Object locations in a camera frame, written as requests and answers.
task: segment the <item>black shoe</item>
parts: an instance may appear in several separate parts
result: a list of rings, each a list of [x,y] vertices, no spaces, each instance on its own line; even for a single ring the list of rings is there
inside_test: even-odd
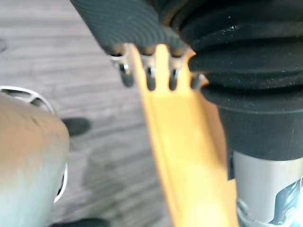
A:
[[[52,224],[50,227],[110,227],[104,219],[88,218],[75,222]]]
[[[61,119],[70,136],[79,136],[91,129],[91,125],[88,119],[84,117],[70,117]]]

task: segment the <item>silver metal tube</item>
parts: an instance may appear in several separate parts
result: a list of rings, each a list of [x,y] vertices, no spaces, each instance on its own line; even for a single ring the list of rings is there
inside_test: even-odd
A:
[[[113,65],[118,69],[118,70],[124,70],[124,73],[126,75],[131,75],[132,74],[132,69],[129,63],[128,55],[124,54],[122,56],[111,56],[109,55],[110,60],[112,61]]]
[[[271,223],[277,209],[276,197],[280,191],[300,181],[303,176],[303,158],[270,161],[234,152],[233,164],[239,222],[249,227],[275,226]],[[287,209],[283,212],[289,215],[291,221],[291,212],[295,211],[295,207]],[[279,226],[290,224],[287,221]]]
[[[156,54],[153,55],[143,55],[140,54],[142,66],[146,73],[148,73],[150,77],[155,77],[156,73]]]
[[[0,94],[1,227],[45,226],[68,150],[60,119]]]
[[[169,72],[170,72],[170,77],[178,77],[182,66],[183,66],[183,61],[184,61],[185,55],[182,57],[172,57],[169,55]]]

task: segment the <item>blurry gray surface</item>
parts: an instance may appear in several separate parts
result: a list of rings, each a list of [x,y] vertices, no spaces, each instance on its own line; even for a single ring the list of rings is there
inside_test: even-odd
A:
[[[296,193],[296,187],[291,186],[287,189],[288,196],[284,195],[282,199],[278,199],[277,195],[289,185],[297,181],[301,182],[303,158],[271,161],[235,151],[233,166],[237,187],[238,218],[243,223],[250,223],[248,226],[265,227],[271,226],[269,222],[276,221],[277,217],[285,216],[287,220],[285,223],[283,220],[273,226],[289,226],[293,221],[293,215],[290,214],[291,211],[296,211],[299,193]]]
[[[92,130],[72,138],[69,181],[52,221],[171,226],[137,88],[125,89],[67,0],[1,0],[0,83],[35,90]]]

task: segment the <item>orange plastic part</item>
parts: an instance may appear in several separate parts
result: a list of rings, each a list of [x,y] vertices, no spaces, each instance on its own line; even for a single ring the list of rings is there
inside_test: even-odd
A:
[[[131,49],[174,226],[237,227],[235,182],[227,181],[222,130],[214,106],[190,89],[187,66],[178,78],[177,89],[168,89],[168,52],[164,45],[159,45],[156,53],[156,90],[148,91],[140,56]],[[216,145],[214,138],[220,141]]]

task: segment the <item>black rubber cover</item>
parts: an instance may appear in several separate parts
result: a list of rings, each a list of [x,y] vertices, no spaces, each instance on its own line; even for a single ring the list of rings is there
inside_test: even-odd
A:
[[[105,53],[112,56],[122,56],[125,54],[125,45],[124,44],[116,44],[112,46],[102,46]]]
[[[193,75],[190,80],[190,88],[193,90],[199,90],[201,87],[201,79],[198,75]]]
[[[186,52],[186,48],[174,48],[174,47],[169,48],[169,53],[174,58],[182,57],[185,54],[185,52]]]
[[[158,22],[147,0],[71,0],[99,45],[110,53],[111,46],[133,43],[139,47],[157,44],[184,47],[179,36]]]
[[[303,1],[153,0],[195,52],[204,96],[219,107],[228,151],[303,157]]]
[[[140,54],[143,54],[145,56],[151,56],[156,52],[156,46],[136,46],[137,50]]]

